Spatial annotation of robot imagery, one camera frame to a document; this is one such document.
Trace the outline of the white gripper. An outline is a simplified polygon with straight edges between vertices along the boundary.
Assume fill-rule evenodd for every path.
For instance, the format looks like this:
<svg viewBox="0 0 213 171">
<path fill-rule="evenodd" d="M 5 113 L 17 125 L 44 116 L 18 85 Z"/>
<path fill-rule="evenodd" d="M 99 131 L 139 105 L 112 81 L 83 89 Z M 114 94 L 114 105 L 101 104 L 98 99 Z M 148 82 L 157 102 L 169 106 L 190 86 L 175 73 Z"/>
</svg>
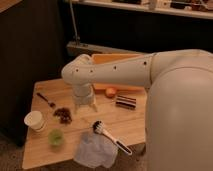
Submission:
<svg viewBox="0 0 213 171">
<path fill-rule="evenodd" d="M 93 104 L 95 100 L 95 93 L 93 86 L 90 83 L 73 85 L 72 90 L 73 99 L 76 104 L 73 109 L 74 114 L 78 113 L 78 110 L 80 109 L 79 105 L 90 105 L 95 112 L 98 112 L 97 105 Z"/>
</svg>

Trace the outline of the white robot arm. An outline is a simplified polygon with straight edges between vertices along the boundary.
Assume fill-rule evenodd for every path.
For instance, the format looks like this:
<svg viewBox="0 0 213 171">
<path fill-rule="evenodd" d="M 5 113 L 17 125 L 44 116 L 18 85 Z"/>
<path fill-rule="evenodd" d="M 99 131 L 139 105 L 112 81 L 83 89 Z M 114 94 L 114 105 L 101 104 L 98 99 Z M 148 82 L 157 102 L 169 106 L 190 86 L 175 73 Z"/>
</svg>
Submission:
<svg viewBox="0 0 213 171">
<path fill-rule="evenodd" d="M 148 90 L 147 171 L 213 171 L 213 53 L 164 51 L 102 64 L 82 54 L 61 75 L 77 104 L 93 100 L 94 83 Z"/>
</svg>

